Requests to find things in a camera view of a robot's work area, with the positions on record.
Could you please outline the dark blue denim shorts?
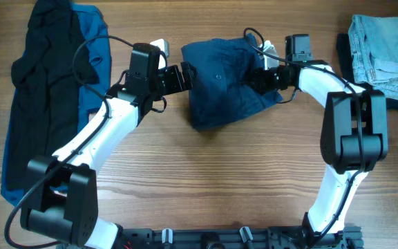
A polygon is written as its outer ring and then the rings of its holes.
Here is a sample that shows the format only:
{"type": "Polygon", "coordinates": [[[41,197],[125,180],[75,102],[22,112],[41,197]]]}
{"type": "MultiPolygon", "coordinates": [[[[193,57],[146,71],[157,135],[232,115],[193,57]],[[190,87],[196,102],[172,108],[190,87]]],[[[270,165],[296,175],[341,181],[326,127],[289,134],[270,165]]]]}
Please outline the dark blue denim shorts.
{"type": "Polygon", "coordinates": [[[213,129],[257,114],[283,100],[276,90],[258,93],[247,83],[264,68],[264,61],[251,47],[256,43],[238,39],[210,39],[181,48],[183,60],[196,68],[189,91],[191,126],[213,129]]]}

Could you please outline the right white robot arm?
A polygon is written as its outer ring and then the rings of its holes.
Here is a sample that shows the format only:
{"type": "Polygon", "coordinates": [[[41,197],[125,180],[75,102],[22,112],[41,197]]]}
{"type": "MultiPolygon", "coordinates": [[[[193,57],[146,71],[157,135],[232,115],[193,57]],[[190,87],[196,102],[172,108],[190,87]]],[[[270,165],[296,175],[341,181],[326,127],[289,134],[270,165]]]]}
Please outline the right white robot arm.
{"type": "Polygon", "coordinates": [[[388,154],[384,94],[351,85],[324,61],[259,68],[247,84],[260,94],[293,87],[323,106],[325,173],[313,206],[294,230],[294,243],[300,248],[337,246],[346,236],[344,218],[360,183],[388,154]]]}

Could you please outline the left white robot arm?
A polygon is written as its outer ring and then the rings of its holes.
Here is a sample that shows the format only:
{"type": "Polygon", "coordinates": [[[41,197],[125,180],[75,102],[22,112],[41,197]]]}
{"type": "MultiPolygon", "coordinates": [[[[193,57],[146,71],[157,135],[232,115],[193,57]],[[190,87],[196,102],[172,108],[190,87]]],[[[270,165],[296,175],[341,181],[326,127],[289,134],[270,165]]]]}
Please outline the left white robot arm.
{"type": "Polygon", "coordinates": [[[188,62],[165,69],[136,64],[125,82],[102,95],[95,117],[51,156],[27,166],[26,193],[17,206],[21,227],[78,248],[121,248],[121,226],[98,216],[97,174],[117,145],[153,103],[193,88],[197,70],[188,62]]]}

